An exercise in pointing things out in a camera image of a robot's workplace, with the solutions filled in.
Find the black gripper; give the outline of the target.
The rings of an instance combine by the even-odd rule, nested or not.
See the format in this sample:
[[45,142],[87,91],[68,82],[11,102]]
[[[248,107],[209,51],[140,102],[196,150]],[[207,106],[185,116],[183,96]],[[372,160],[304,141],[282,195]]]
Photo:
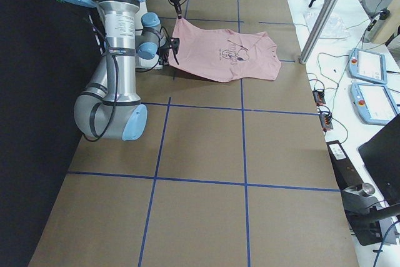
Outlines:
[[177,18],[182,19],[182,9],[181,9],[181,0],[170,0],[172,5],[174,6],[174,9],[177,13]]
[[159,47],[158,56],[159,56],[159,64],[162,66],[169,65],[169,53],[172,52],[172,56],[177,65],[179,65],[179,61],[177,59],[178,51],[180,46],[180,39],[174,37],[166,37],[165,43]]

